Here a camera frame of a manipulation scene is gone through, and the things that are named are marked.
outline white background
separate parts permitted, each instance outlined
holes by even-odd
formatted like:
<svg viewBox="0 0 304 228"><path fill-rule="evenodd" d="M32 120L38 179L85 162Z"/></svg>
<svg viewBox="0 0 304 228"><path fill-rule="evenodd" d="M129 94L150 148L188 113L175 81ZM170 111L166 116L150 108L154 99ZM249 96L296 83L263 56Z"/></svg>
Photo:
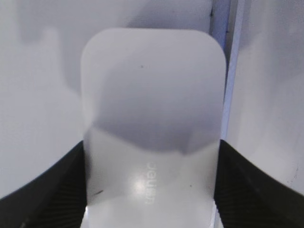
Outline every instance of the white background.
<svg viewBox="0 0 304 228"><path fill-rule="evenodd" d="M304 194L304 1L246 0L227 141Z"/></svg>

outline black ribbed surface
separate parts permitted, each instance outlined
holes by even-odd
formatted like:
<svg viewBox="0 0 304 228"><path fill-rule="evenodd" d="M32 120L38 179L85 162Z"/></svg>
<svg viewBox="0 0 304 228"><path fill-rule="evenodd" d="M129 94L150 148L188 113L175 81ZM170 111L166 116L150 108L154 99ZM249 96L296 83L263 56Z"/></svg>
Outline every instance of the black ribbed surface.
<svg viewBox="0 0 304 228"><path fill-rule="evenodd" d="M46 207L27 228L79 228L86 207L84 159L77 159Z"/></svg>
<svg viewBox="0 0 304 228"><path fill-rule="evenodd" d="M303 228L304 197L221 141L214 199L224 228Z"/></svg>
<svg viewBox="0 0 304 228"><path fill-rule="evenodd" d="M0 200L0 228L79 228L86 207L83 142Z"/></svg>

